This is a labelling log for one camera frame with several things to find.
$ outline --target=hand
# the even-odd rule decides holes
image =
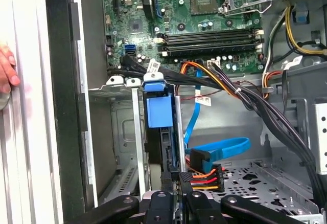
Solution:
[[[14,69],[16,61],[7,45],[0,44],[0,93],[10,93],[11,86],[20,84],[20,79]]]

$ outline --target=blue sata port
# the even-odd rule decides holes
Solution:
[[[125,44],[125,54],[135,55],[136,45],[135,44]]]

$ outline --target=white label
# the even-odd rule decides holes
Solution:
[[[195,98],[195,102],[201,105],[211,106],[211,98],[210,97],[197,97]]]
[[[160,67],[160,63],[158,61],[156,61],[155,59],[150,59],[147,72],[150,72],[150,73],[158,72],[159,67]]]

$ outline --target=green circuit board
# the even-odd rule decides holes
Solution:
[[[237,6],[257,0],[234,0]],[[221,59],[221,68],[228,74],[249,74],[261,72],[259,57],[260,52],[244,51],[228,54],[205,54],[188,58],[164,58],[158,51],[156,33],[169,35],[198,33],[210,31],[228,31],[233,29],[246,29],[261,27],[259,13],[247,13],[227,17],[218,14],[222,0],[197,0],[197,3],[205,5],[206,12],[201,12],[201,7],[192,5],[193,0],[156,0],[156,9],[164,9],[164,15],[148,20],[145,16],[142,0],[131,0],[131,2],[119,1],[119,16],[114,9],[114,0],[104,0],[105,30],[113,42],[112,53],[108,57],[108,65],[119,66],[119,59],[125,54],[126,44],[136,45],[135,60],[147,67],[150,59],[154,58],[161,63],[161,66],[180,70],[181,62],[185,60]]]

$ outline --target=capacitor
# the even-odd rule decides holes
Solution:
[[[202,23],[202,30],[206,30],[208,27],[208,24],[206,22]]]

